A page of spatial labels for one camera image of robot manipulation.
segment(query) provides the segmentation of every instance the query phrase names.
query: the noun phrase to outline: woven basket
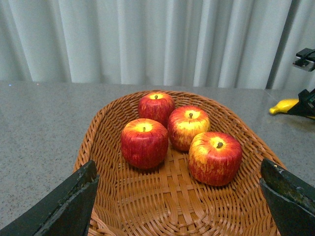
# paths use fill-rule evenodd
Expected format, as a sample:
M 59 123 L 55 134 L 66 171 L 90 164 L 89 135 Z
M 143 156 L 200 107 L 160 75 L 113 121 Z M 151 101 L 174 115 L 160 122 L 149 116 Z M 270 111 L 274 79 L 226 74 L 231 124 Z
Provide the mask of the woven basket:
M 187 152 L 171 145 L 162 165 L 148 172 L 127 164 L 120 151 L 124 126 L 138 118 L 139 99 L 155 90 L 121 97 L 93 118 L 74 171 L 94 160 L 100 183 L 90 221 L 90 236 L 275 236 L 280 235 L 259 186 L 260 163 L 283 163 L 231 110 L 218 102 L 181 91 L 170 94 L 176 107 L 205 110 L 211 131 L 228 133 L 243 148 L 243 161 L 225 187 L 197 182 L 189 174 Z

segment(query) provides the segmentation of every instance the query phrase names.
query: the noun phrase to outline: curtain fold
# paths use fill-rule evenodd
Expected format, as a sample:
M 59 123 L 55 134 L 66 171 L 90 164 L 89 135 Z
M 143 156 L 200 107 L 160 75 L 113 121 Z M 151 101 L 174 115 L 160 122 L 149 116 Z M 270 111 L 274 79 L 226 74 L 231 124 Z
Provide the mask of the curtain fold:
M 313 0 L 0 0 L 0 80 L 313 89 Z

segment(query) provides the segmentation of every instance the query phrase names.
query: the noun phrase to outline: artificial apple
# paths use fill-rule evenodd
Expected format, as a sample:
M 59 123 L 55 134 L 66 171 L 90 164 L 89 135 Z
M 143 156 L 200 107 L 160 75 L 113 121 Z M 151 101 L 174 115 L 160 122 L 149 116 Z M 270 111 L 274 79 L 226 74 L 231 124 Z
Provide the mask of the artificial apple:
M 167 129 L 172 145 L 178 150 L 188 151 L 195 135 L 209 131 L 210 119 L 201 108 L 186 105 L 171 113 Z
M 132 166 L 146 170 L 156 167 L 167 154 L 167 129 L 152 119 L 129 122 L 121 134 L 121 151 Z
M 153 92 L 139 100 L 138 113 L 140 118 L 153 119 L 167 128 L 168 117 L 175 109 L 175 101 L 167 93 Z
M 235 177 L 242 162 L 242 153 L 240 143 L 228 134 L 200 133 L 190 145 L 188 167 L 196 180 L 223 186 Z

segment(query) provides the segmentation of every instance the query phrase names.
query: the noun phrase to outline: banana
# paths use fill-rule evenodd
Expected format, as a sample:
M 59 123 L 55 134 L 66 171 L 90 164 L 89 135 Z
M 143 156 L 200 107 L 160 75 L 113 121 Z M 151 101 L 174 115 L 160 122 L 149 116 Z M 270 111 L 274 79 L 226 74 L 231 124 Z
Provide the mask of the banana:
M 291 99 L 284 99 L 277 103 L 276 106 L 269 109 L 269 112 L 271 114 L 277 114 L 277 113 L 287 113 L 288 110 L 290 110 L 295 104 L 299 102 L 299 99 L 291 98 Z

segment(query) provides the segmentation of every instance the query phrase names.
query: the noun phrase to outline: gray countertop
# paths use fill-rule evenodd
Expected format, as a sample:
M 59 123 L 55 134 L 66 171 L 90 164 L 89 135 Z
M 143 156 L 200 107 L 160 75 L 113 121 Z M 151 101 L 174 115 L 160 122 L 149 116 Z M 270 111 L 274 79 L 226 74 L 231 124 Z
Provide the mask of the gray countertop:
M 0 82 L 0 229 L 73 171 L 91 120 L 111 101 L 136 91 L 189 91 L 234 111 L 289 171 L 315 186 L 315 121 L 269 114 L 300 91 L 106 84 Z

